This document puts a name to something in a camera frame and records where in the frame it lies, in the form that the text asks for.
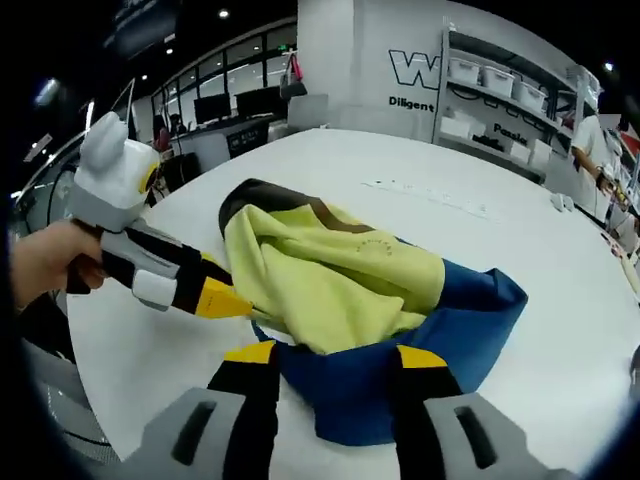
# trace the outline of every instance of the hand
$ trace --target hand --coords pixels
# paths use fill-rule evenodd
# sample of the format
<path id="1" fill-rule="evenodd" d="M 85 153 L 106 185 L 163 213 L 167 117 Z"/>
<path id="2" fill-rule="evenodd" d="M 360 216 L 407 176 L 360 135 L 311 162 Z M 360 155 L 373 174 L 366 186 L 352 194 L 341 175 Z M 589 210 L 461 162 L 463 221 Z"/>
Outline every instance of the hand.
<path id="1" fill-rule="evenodd" d="M 73 261 L 90 288 L 102 285 L 102 249 L 98 235 L 69 221 L 56 222 L 18 241 L 11 252 L 11 284 L 16 308 L 45 292 L 63 290 Z"/>
<path id="2" fill-rule="evenodd" d="M 591 173 L 591 176 L 596 181 L 596 187 L 604 194 L 611 194 L 613 185 L 604 175 L 601 175 L 601 173 L 601 170 L 594 170 Z"/>

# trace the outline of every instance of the glass window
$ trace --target glass window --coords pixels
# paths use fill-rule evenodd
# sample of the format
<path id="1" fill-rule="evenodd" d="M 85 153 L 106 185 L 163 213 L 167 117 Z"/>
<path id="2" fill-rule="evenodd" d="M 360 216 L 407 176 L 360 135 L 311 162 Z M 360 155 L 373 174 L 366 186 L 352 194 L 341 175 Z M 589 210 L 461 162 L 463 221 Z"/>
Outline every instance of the glass window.
<path id="1" fill-rule="evenodd" d="M 240 62 L 245 58 L 262 52 L 262 38 L 253 37 L 227 50 L 227 63 L 229 65 Z"/>
<path id="2" fill-rule="evenodd" d="M 153 97 L 153 114 L 162 115 L 162 92 Z"/>
<path id="3" fill-rule="evenodd" d="M 280 78 L 287 68 L 287 55 L 280 55 L 267 60 L 267 86 L 275 87 L 280 85 Z"/>
<path id="4" fill-rule="evenodd" d="M 187 130 L 193 130 L 196 128 L 198 122 L 196 122 L 196 112 L 193 106 L 193 101 L 198 98 L 197 89 L 191 88 L 186 92 L 180 94 L 180 106 L 182 107 L 182 124 Z"/>
<path id="5" fill-rule="evenodd" d="M 262 62 L 242 65 L 227 72 L 231 108 L 236 108 L 236 95 L 262 88 Z"/>
<path id="6" fill-rule="evenodd" d="M 166 103 L 166 112 L 165 113 L 165 121 L 167 122 L 167 127 L 170 129 L 171 115 L 178 114 L 180 115 L 180 107 L 178 105 L 178 82 L 173 81 L 169 83 L 165 89 L 165 98 L 167 99 Z"/>
<path id="7" fill-rule="evenodd" d="M 199 66 L 200 79 L 211 75 L 216 70 L 222 69 L 222 53 L 216 53 L 213 57 L 207 58 Z"/>
<path id="8" fill-rule="evenodd" d="M 297 25 L 287 25 L 273 32 L 267 33 L 267 50 L 276 50 L 280 46 L 284 46 L 284 50 L 288 50 L 298 43 Z"/>
<path id="9" fill-rule="evenodd" d="M 222 73 L 200 84 L 200 97 L 210 97 L 219 93 L 224 93 L 224 77 Z"/>
<path id="10" fill-rule="evenodd" d="M 193 85 L 194 83 L 196 83 L 196 69 L 192 68 L 190 70 L 187 70 L 185 73 L 180 75 L 178 81 L 180 82 L 180 91 L 184 90 L 190 85 Z"/>

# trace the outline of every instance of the computer monitor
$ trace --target computer monitor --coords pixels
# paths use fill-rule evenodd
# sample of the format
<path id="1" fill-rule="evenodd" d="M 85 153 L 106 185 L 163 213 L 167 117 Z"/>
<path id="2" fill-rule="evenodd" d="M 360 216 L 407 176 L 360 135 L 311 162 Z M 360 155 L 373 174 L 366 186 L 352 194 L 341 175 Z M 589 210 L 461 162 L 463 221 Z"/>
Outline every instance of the computer monitor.
<path id="1" fill-rule="evenodd" d="M 231 102 L 228 93 L 202 97 L 193 101 L 196 122 L 201 125 L 209 120 L 231 115 Z"/>
<path id="2" fill-rule="evenodd" d="M 267 87 L 236 95 L 238 115 L 251 117 L 261 113 L 285 113 L 287 102 L 280 97 L 280 87 Z"/>

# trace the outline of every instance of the round white table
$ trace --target round white table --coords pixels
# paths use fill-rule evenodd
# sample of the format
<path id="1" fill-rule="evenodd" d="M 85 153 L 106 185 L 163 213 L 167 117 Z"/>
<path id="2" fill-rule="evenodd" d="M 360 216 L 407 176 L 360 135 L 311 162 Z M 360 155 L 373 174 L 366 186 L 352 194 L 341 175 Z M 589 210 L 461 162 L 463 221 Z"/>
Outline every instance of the round white table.
<path id="1" fill-rule="evenodd" d="M 435 145 L 311 130 L 220 165 L 144 216 L 226 265 L 218 209 L 251 177 L 322 197 L 449 260 L 513 278 L 529 303 L 479 392 L 525 430 L 547 466 L 583 471 L 625 420 L 640 312 L 598 229 L 577 211 L 556 211 L 547 190 Z M 207 385 L 224 352 L 256 342 L 246 320 L 160 313 L 114 280 L 70 296 L 68 314 L 87 396 L 121 458 L 139 446 L 154 415 Z M 317 438 L 313 412 L 284 382 L 278 417 L 272 478 L 399 478 L 393 445 L 348 448 Z"/>

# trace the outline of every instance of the blue fabric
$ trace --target blue fabric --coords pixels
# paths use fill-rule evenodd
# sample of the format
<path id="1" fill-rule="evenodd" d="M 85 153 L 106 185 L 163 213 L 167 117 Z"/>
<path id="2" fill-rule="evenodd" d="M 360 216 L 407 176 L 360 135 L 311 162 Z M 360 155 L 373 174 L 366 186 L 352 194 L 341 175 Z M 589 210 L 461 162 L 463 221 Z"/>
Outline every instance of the blue fabric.
<path id="1" fill-rule="evenodd" d="M 416 329 L 331 355 L 277 342 L 282 374 L 313 407 L 318 437 L 350 446 L 393 442 L 386 381 L 397 344 L 442 357 L 463 392 L 480 386 L 527 295 L 497 269 L 480 273 L 446 260 L 444 264 L 438 306 Z M 261 340 L 268 339 L 255 324 L 254 330 Z"/>

